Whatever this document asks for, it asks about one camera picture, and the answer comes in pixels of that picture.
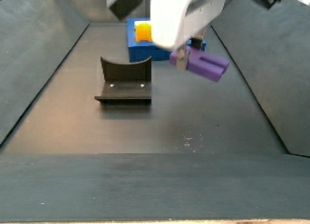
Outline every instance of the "gray floor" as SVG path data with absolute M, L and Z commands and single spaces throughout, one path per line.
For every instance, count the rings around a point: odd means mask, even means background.
M 206 51 L 228 57 L 212 30 Z M 3 154 L 281 153 L 231 63 L 219 83 L 152 63 L 150 106 L 101 106 L 98 57 L 128 62 L 125 25 L 88 27 L 1 150 Z

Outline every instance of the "purple object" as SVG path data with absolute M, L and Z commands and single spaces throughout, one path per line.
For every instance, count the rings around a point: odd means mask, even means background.
M 216 55 L 198 51 L 190 46 L 186 49 L 189 51 L 186 69 L 192 73 L 217 82 L 225 72 L 229 61 Z M 176 65 L 176 51 L 169 55 L 169 63 Z

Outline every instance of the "yellow object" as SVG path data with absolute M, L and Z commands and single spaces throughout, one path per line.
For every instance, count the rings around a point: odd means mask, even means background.
M 134 41 L 149 41 L 150 40 L 150 23 L 149 21 L 134 21 Z

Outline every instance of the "dark gray wall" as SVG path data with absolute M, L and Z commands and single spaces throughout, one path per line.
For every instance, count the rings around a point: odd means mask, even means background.
M 88 21 L 64 0 L 1 0 L 0 23 L 1 142 Z
M 106 8 L 106 0 L 68 0 L 70 4 L 88 18 L 90 23 L 118 23 L 110 10 Z M 144 0 L 128 17 L 149 16 L 149 0 Z
M 310 7 L 232 0 L 212 22 L 280 139 L 310 156 Z

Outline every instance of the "metal sheet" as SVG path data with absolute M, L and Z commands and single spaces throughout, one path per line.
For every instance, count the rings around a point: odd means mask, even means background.
M 212 22 L 285 147 L 310 156 L 310 7 L 232 0 Z
M 206 49 L 228 57 L 212 30 Z M 101 106 L 100 56 L 128 62 L 124 24 L 88 27 L 3 153 L 283 152 L 232 63 L 213 83 L 152 62 L 152 104 Z
M 84 14 L 90 23 L 118 23 L 116 16 L 106 8 L 106 0 L 68 0 L 72 6 Z M 142 0 L 140 6 L 128 17 L 149 17 L 149 0 Z
M 64 0 L 0 1 L 0 142 L 88 22 Z
M 310 160 L 288 155 L 2 155 L 0 168 L 1 222 L 310 219 Z

